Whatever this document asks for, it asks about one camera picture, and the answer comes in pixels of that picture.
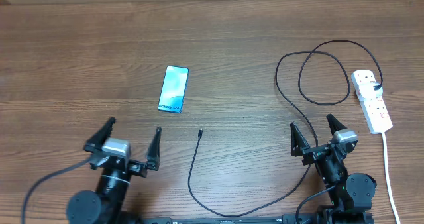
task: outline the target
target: wood grain tabletop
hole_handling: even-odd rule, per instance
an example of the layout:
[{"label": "wood grain tabletop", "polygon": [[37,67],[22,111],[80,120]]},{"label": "wood grain tabletop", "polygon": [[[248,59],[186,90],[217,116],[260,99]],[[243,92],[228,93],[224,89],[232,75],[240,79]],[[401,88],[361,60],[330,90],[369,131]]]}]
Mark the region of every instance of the wood grain tabletop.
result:
[{"label": "wood grain tabletop", "polygon": [[[129,140],[132,158],[144,160],[161,126],[161,164],[147,178],[133,177],[124,209],[143,217],[216,217],[191,198],[187,175],[203,138],[191,186],[206,206],[237,214],[290,191],[306,167],[290,156],[290,123],[309,143],[300,114],[274,84],[277,61],[332,39],[367,47],[384,75],[384,100],[394,127],[386,134],[394,200],[403,223],[424,219],[424,0],[257,0],[87,5],[0,6],[0,223],[19,223],[23,197],[42,176],[87,157],[84,142],[109,117],[113,137]],[[365,51],[328,44],[348,75],[378,71]],[[369,133],[353,90],[329,107],[302,98],[297,87],[306,55],[283,61],[284,93],[312,122],[320,144],[331,133],[332,113],[358,133],[345,160],[350,173],[378,183],[376,223],[394,223],[384,177],[380,135]],[[166,66],[190,69],[182,113],[157,110]],[[302,89],[316,101],[347,92],[337,63],[314,55]],[[101,171],[84,166],[43,183],[31,197],[28,223],[67,223],[66,204],[94,190]],[[249,216],[294,213],[324,188],[314,168],[285,200]],[[322,196],[303,207],[329,204]]]}]

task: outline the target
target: white power strip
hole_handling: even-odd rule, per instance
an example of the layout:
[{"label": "white power strip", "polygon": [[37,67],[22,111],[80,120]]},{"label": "white power strip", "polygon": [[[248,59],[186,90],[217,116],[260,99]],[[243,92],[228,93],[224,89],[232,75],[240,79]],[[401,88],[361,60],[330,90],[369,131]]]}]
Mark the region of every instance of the white power strip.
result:
[{"label": "white power strip", "polygon": [[392,187],[390,185],[389,178],[387,141],[386,134],[384,132],[392,128],[393,124],[386,109],[386,105],[384,105],[382,97],[383,88],[381,87],[378,90],[374,89],[374,87],[379,84],[376,82],[376,78],[370,70],[355,71],[351,77],[370,132],[372,134],[382,134],[384,150],[384,173],[386,175],[390,205],[392,206],[396,223],[401,224],[398,211],[396,210],[396,206],[393,200]]}]

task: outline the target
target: smartphone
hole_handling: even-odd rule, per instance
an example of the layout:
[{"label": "smartphone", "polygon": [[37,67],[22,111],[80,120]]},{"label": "smartphone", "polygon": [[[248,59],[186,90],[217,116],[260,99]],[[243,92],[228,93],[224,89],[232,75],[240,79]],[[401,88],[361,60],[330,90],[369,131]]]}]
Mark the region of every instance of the smartphone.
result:
[{"label": "smartphone", "polygon": [[181,113],[187,88],[188,68],[168,66],[158,104],[159,111]]}]

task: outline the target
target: black cable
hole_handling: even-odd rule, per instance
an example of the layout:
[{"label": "black cable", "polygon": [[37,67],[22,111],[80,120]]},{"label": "black cable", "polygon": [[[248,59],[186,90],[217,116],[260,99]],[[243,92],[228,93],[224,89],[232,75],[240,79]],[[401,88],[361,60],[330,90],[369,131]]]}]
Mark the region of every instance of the black cable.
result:
[{"label": "black cable", "polygon": [[203,205],[199,200],[197,200],[197,198],[194,196],[193,192],[191,191],[191,186],[190,186],[191,172],[193,171],[194,161],[196,159],[197,149],[199,148],[200,138],[201,138],[202,134],[203,134],[203,130],[200,129],[199,130],[199,133],[197,135],[199,137],[199,139],[197,140],[196,150],[194,151],[193,161],[191,161],[190,172],[188,174],[188,182],[187,182],[188,183],[188,190],[190,192],[191,197],[194,199],[194,201],[196,201],[201,207],[203,207],[207,211],[210,211],[211,213],[214,213],[215,215],[219,215],[221,217],[242,217],[242,216],[247,215],[247,214],[250,214],[250,213],[252,213],[254,211],[258,211],[259,209],[262,209],[262,208],[271,206],[272,204],[278,203],[279,201],[283,200],[284,198],[286,198],[290,194],[292,194],[294,191],[296,191],[296,189],[300,186],[300,184],[302,183],[303,179],[305,178],[307,172],[309,171],[309,169],[311,167],[310,165],[307,167],[307,170],[306,170],[305,174],[302,176],[302,178],[300,179],[299,183],[297,183],[297,185],[290,192],[286,193],[284,196],[278,198],[277,200],[271,201],[270,203],[267,203],[265,205],[262,205],[260,207],[255,208],[255,209],[252,209],[252,210],[247,211],[245,213],[241,213],[241,214],[237,214],[237,215],[225,215],[225,214],[221,214],[221,213],[216,212],[216,211],[213,211],[212,209],[210,209],[210,208],[206,207],[205,205]]},{"label": "black cable", "polygon": [[[293,106],[297,111],[299,111],[299,113],[302,115],[302,117],[306,120],[306,122],[307,122],[307,124],[309,125],[309,127],[311,128],[311,132],[312,132],[312,135],[313,135],[313,138],[315,139],[315,146],[318,146],[318,137],[317,137],[317,133],[315,132],[315,129],[313,128],[313,126],[312,126],[312,124],[311,124],[311,122],[309,121],[309,119],[306,117],[306,115],[296,106],[296,105],[294,105],[284,94],[283,94],[283,92],[281,91],[281,89],[280,89],[280,86],[278,85],[278,79],[277,79],[277,77],[278,77],[278,68],[280,67],[280,64],[281,64],[281,62],[282,62],[282,60],[284,59],[284,58],[286,58],[286,57],[288,57],[288,56],[291,56],[291,55],[296,55],[296,54],[307,54],[308,53],[308,57],[305,59],[305,61],[303,62],[303,64],[302,64],[302,67],[301,67],[301,69],[300,69],[300,73],[299,73],[299,80],[298,80],[298,82],[297,82],[297,85],[298,85],[298,87],[299,87],[299,92],[300,92],[300,94],[306,99],[306,100],[308,100],[309,102],[311,102],[311,103],[313,103],[313,104],[316,104],[316,105],[336,105],[336,104],[339,104],[339,103],[342,103],[342,102],[344,102],[348,97],[349,97],[349,95],[350,95],[350,82],[349,82],[349,78],[348,78],[348,75],[347,75],[347,73],[346,73],[346,70],[344,69],[344,67],[343,67],[343,65],[341,64],[341,62],[335,57],[335,56],[333,56],[332,54],[329,54],[329,53],[327,53],[327,52],[322,52],[322,51],[316,51],[316,49],[318,49],[320,46],[322,46],[322,45],[324,45],[324,44],[328,44],[328,43],[332,43],[332,42],[348,42],[348,43],[352,43],[352,44],[355,44],[355,45],[357,45],[357,46],[359,46],[359,47],[361,47],[361,48],[363,48],[365,51],[367,51],[367,53],[371,56],[371,58],[373,59],[373,61],[374,61],[374,63],[376,64],[376,66],[377,66],[377,69],[378,69],[378,72],[380,73],[380,79],[381,79],[381,82],[380,82],[380,85],[377,85],[376,87],[374,87],[374,89],[375,90],[377,90],[377,89],[380,89],[381,88],[381,86],[382,86],[382,84],[383,84],[383,74],[382,74],[382,71],[381,71],[381,69],[380,69],[380,65],[378,64],[378,62],[377,62],[377,59],[374,57],[374,55],[365,47],[365,46],[363,46],[363,45],[361,45],[361,44],[359,44],[359,43],[357,43],[357,42],[353,42],[353,41],[349,41],[349,40],[331,40],[331,41],[327,41],[327,42],[323,42],[323,43],[321,43],[320,45],[318,45],[318,46],[316,46],[312,51],[301,51],[301,52],[292,52],[292,53],[289,53],[289,54],[286,54],[286,55],[284,55],[281,59],[280,59],[280,61],[278,61],[278,64],[277,64],[277,67],[276,67],[276,73],[275,73],[275,83],[276,83],[276,87],[277,87],[277,89],[278,89],[278,91],[280,92],[280,94],[281,94],[281,96],[291,105],[291,106]],[[310,98],[308,98],[303,92],[302,92],[302,89],[301,89],[301,84],[300,84],[300,81],[301,81],[301,75],[302,75],[302,72],[303,72],[303,68],[305,67],[305,64],[306,64],[306,62],[308,61],[308,59],[310,59],[310,57],[312,56],[312,54],[324,54],[324,55],[327,55],[327,56],[330,56],[330,57],[332,57],[334,60],[336,60],[336,62],[339,64],[339,66],[341,67],[341,69],[342,69],[342,71],[343,71],[343,74],[344,74],[344,77],[346,78],[346,82],[347,82],[347,93],[346,93],[346,96],[343,98],[343,99],[341,99],[340,101],[336,101],[336,102],[330,102],[330,103],[321,103],[321,102],[316,102],[316,101],[314,101],[314,100],[312,100],[312,99],[310,99]],[[265,205],[263,205],[263,206],[260,206],[260,207],[257,207],[257,208],[255,208],[255,209],[253,209],[253,210],[250,210],[250,211],[247,211],[246,213],[241,213],[241,214],[238,214],[238,215],[225,215],[225,214],[221,214],[221,213],[218,213],[218,212],[216,212],[216,211],[213,211],[212,209],[209,209],[208,207],[206,207],[205,205],[203,205],[199,200],[197,200],[197,198],[193,195],[193,192],[191,191],[191,187],[190,187],[190,178],[191,178],[191,171],[193,170],[193,165],[194,165],[194,162],[195,162],[195,158],[196,158],[196,154],[197,154],[197,149],[199,148],[199,143],[200,143],[200,138],[201,138],[201,136],[202,136],[202,134],[203,134],[203,131],[202,130],[199,130],[199,134],[198,134],[198,137],[199,137],[199,140],[197,141],[197,146],[196,146],[196,150],[195,150],[195,152],[194,152],[194,155],[193,155],[193,161],[191,161],[191,167],[190,167],[190,171],[189,171],[189,175],[188,175],[188,190],[189,190],[189,192],[190,192],[190,195],[192,196],[192,198],[201,206],[201,207],[203,207],[204,209],[206,209],[207,211],[210,211],[211,213],[214,213],[214,214],[216,214],[216,215],[219,215],[219,216],[221,216],[221,217],[241,217],[241,216],[243,216],[243,215],[247,215],[247,214],[250,214],[250,213],[252,213],[252,212],[254,212],[254,211],[258,211],[259,209],[262,209],[262,208],[265,208],[265,207],[268,207],[268,206],[270,206],[270,205],[272,205],[272,204],[275,204],[275,203],[277,203],[277,202],[279,202],[279,201],[281,201],[281,200],[283,200],[284,198],[286,198],[286,197],[288,197],[290,194],[292,194],[294,191],[296,191],[296,189],[300,186],[300,184],[302,183],[302,181],[303,181],[303,179],[306,177],[306,174],[308,173],[308,171],[309,171],[309,169],[311,168],[311,165],[309,165],[308,167],[307,167],[307,169],[306,169],[306,171],[305,171],[305,173],[303,174],[303,176],[302,176],[302,178],[300,179],[300,181],[296,184],[296,186],[290,191],[290,192],[288,192],[286,195],[284,195],[284,196],[282,196],[282,197],[280,197],[280,198],[278,198],[277,200],[275,200],[275,201],[272,201],[272,202],[270,202],[270,203],[267,203],[267,204],[265,204]]]},{"label": "black cable", "polygon": [[39,179],[37,182],[35,182],[35,184],[32,185],[32,187],[29,189],[28,193],[26,194],[24,203],[22,204],[21,223],[22,224],[25,224],[25,211],[27,210],[27,205],[28,205],[29,199],[30,199],[32,193],[34,192],[34,190],[41,183],[43,183],[44,181],[46,181],[46,180],[48,180],[50,178],[53,178],[54,176],[57,176],[57,175],[60,175],[60,174],[64,174],[64,173],[66,173],[68,171],[71,171],[71,170],[74,170],[76,168],[79,168],[79,167],[83,166],[84,164],[87,164],[90,160],[91,160],[91,156],[89,158],[85,159],[84,161],[81,161],[81,162],[79,162],[77,164],[74,164],[74,165],[72,165],[70,167],[67,167],[67,168],[64,168],[62,170],[56,171],[54,173],[48,174],[48,175],[44,176],[43,178]]},{"label": "black cable", "polygon": [[324,194],[324,193],[332,190],[335,187],[336,187],[336,185],[333,185],[330,188],[327,188],[327,189],[324,189],[323,191],[317,192],[316,194],[313,194],[312,196],[307,197],[303,202],[301,202],[299,204],[299,207],[297,207],[297,210],[296,210],[296,216],[295,216],[296,217],[296,223],[297,224],[300,224],[300,221],[299,221],[299,212],[300,212],[300,209],[302,208],[302,206],[305,205],[305,203],[309,202],[311,199],[313,199],[313,198],[315,198],[315,197],[317,197],[317,196],[319,196],[321,194]]}]

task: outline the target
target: power socket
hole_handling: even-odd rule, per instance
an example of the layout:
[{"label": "power socket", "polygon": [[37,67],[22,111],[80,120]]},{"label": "power socket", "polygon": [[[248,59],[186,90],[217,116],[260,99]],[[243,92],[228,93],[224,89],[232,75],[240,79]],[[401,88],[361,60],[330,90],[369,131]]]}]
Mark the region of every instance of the power socket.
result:
[{"label": "power socket", "polygon": [[392,128],[392,120],[382,97],[383,88],[374,89],[379,84],[372,71],[358,70],[351,78],[370,132],[378,134]]}]

